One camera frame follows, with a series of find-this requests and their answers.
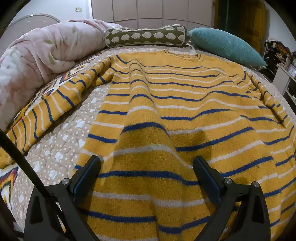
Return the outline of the yellow striped knit sweater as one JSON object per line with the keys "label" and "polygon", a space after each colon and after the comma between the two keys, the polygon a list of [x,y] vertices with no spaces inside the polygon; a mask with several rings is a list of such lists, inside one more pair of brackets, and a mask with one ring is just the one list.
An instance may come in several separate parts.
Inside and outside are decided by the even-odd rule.
{"label": "yellow striped knit sweater", "polygon": [[238,64],[167,50],[113,54],[107,126],[118,131],[78,210],[100,240],[194,240],[214,213],[196,156],[260,184],[270,240],[295,214],[295,125]]}

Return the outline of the colourful geometric patterned blanket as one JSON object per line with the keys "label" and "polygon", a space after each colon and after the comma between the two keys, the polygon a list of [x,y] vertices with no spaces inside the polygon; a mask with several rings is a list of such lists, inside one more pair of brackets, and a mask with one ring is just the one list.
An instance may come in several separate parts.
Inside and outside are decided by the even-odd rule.
{"label": "colourful geometric patterned blanket", "polygon": [[[42,87],[30,103],[15,117],[13,127],[8,131],[8,137],[15,146],[26,156],[29,149],[46,132],[46,130],[60,117],[76,107],[83,97],[83,93],[90,87],[103,87],[116,78],[116,66],[119,62],[115,57],[106,57],[91,66],[90,70],[84,70],[76,74],[72,80],[62,83],[60,87],[53,87],[48,93]],[[72,173],[84,166],[87,158],[99,155],[106,158],[113,148],[109,138],[117,137],[118,131],[107,126],[110,119],[110,104],[101,105],[95,115],[81,153],[78,156]]]}

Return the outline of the beige quilted heart bedspread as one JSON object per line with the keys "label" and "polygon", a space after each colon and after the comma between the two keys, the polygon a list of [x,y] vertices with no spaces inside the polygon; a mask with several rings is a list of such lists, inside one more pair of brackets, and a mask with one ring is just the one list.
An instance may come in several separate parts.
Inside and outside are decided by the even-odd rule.
{"label": "beige quilted heart bedspread", "polygon": [[[95,63],[113,54],[154,52],[164,49],[168,49],[176,54],[194,55],[195,53],[203,53],[230,62],[225,58],[204,51],[193,50],[192,47],[119,47],[114,50],[104,50],[76,61],[72,69],[66,73],[60,74],[49,83],[50,89],[46,86],[42,90],[46,89],[47,92],[45,93],[48,93],[53,87],[60,87],[62,83],[67,83],[66,80],[72,80],[76,74],[82,73],[84,70],[90,70],[91,66]],[[271,91],[273,97],[280,102],[290,120],[295,125],[295,113],[278,89],[261,77],[255,70],[250,70],[244,66],[242,66],[242,68],[246,70],[247,73],[255,74],[255,77],[263,83],[267,90]],[[76,107],[63,114],[29,149],[25,158],[33,169],[37,171],[38,176],[45,185],[57,184],[62,178],[69,177],[72,174],[72,170],[77,163],[78,156],[85,143],[86,135],[95,120],[96,113],[99,112],[103,104],[109,90],[109,85],[110,84],[106,84],[103,85],[103,87],[88,88],[86,92],[83,93],[82,101]],[[32,182],[23,171],[19,169],[14,187],[11,191],[10,206],[11,212],[22,231],[24,231],[27,208],[33,188]]]}

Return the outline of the cluttered white shelf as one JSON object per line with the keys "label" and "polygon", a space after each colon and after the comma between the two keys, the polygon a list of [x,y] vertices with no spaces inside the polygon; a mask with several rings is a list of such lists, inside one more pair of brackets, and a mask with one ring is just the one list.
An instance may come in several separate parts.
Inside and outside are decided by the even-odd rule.
{"label": "cluttered white shelf", "polygon": [[267,66],[260,73],[271,83],[292,109],[295,109],[295,52],[275,40],[264,43],[263,59]]}

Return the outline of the pink floral fleece blanket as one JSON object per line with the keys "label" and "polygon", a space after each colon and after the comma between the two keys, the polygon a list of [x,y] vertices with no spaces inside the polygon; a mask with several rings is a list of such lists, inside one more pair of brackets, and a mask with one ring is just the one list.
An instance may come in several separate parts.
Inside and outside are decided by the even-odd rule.
{"label": "pink floral fleece blanket", "polygon": [[36,28],[12,42],[1,56],[1,130],[34,94],[76,60],[105,47],[105,33],[118,27],[96,19],[69,20]]}

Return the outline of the teal cushion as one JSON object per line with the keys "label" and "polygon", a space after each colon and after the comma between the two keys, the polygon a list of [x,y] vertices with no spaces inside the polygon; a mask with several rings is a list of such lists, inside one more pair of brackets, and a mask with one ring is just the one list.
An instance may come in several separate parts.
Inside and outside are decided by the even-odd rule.
{"label": "teal cushion", "polygon": [[239,37],[214,28],[194,28],[190,40],[201,49],[247,66],[266,67],[260,54]]}

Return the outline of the olive hedgehog bolster pillow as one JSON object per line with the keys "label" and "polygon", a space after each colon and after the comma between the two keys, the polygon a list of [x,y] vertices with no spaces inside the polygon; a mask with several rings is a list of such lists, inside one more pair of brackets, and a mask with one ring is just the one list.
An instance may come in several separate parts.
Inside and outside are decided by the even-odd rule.
{"label": "olive hedgehog bolster pillow", "polygon": [[133,45],[166,45],[182,47],[187,45],[190,34],[183,25],[163,26],[158,29],[112,28],[106,30],[107,47]]}

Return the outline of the dark wooden door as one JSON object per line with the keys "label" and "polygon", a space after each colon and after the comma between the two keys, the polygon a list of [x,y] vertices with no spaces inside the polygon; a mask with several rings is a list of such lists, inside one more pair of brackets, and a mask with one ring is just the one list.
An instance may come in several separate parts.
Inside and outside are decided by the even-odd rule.
{"label": "dark wooden door", "polygon": [[266,33],[264,1],[213,1],[216,29],[229,32],[262,54]]}

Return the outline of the white curved headboard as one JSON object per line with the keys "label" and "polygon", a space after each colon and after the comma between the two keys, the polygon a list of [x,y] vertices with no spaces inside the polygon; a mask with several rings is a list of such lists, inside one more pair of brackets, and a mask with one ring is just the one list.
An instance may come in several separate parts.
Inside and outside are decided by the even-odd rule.
{"label": "white curved headboard", "polygon": [[60,21],[52,15],[30,14],[10,23],[1,36],[1,56],[12,42],[23,34],[35,28],[43,28],[59,22]]}

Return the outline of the white wardrobe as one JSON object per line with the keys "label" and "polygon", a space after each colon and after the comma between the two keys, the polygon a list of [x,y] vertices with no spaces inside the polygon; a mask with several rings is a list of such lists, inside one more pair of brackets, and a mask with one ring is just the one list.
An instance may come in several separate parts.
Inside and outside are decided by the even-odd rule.
{"label": "white wardrobe", "polygon": [[98,0],[91,1],[92,16],[132,29],[157,29],[180,24],[188,30],[213,26],[209,0]]}

